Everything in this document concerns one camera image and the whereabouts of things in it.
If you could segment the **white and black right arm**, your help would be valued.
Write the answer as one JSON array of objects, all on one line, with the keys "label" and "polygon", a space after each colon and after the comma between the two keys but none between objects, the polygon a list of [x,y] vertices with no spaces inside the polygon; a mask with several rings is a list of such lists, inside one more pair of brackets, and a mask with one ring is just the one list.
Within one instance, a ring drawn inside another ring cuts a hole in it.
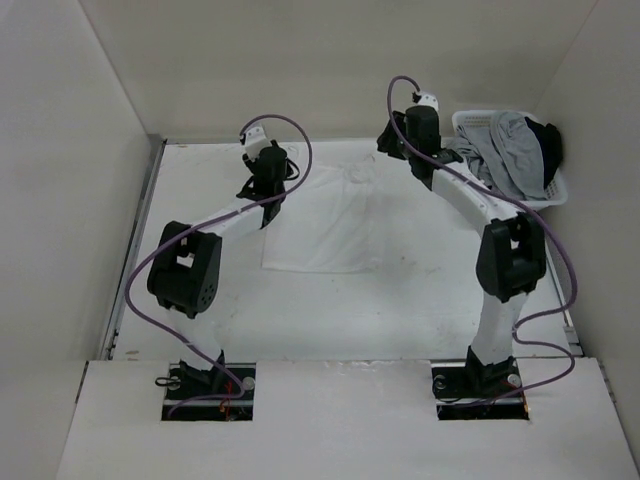
[{"label": "white and black right arm", "polygon": [[414,177],[480,237],[475,274],[483,305],[478,330],[463,365],[434,368],[435,397],[484,400],[517,388],[512,332],[529,294],[546,274],[543,229],[530,214],[489,195],[467,161],[442,148],[438,114],[430,106],[391,111],[377,149],[408,161]]}]

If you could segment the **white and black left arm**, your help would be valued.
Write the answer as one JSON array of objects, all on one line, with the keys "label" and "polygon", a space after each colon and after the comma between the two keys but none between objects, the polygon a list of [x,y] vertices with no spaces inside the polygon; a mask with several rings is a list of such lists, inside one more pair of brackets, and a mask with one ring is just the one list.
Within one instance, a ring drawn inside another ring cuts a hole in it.
[{"label": "white and black left arm", "polygon": [[195,224],[167,223],[142,262],[150,267],[147,291],[163,309],[188,319],[206,312],[217,295],[223,247],[269,226],[286,199],[286,183],[300,175],[274,140],[247,148],[242,160],[249,178],[234,200]]}]

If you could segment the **white tank top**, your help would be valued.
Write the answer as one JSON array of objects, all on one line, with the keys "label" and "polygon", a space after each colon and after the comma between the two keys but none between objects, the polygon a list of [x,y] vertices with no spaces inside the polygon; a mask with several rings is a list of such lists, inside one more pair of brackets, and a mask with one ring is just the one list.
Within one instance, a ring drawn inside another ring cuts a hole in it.
[{"label": "white tank top", "polygon": [[353,274],[383,260],[381,171],[371,147],[314,154],[303,185],[266,229],[261,267],[309,274]]}]

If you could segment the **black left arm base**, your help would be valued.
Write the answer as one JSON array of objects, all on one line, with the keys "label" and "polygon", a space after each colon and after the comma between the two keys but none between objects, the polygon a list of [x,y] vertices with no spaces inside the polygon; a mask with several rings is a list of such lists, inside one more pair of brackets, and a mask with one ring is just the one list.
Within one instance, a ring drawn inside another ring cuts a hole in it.
[{"label": "black left arm base", "polygon": [[243,383],[244,393],[227,374],[212,367],[198,370],[186,362],[171,364],[155,379],[164,391],[161,419],[173,422],[245,422],[253,420],[256,364],[228,364]]}]

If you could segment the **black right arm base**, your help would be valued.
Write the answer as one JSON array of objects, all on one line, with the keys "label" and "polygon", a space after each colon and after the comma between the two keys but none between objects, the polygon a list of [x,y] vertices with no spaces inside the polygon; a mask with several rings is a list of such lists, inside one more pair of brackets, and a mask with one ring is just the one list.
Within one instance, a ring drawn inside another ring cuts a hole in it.
[{"label": "black right arm base", "polygon": [[436,414],[442,421],[528,420],[522,386],[513,356],[498,364],[482,365],[468,349],[463,362],[431,365]]}]

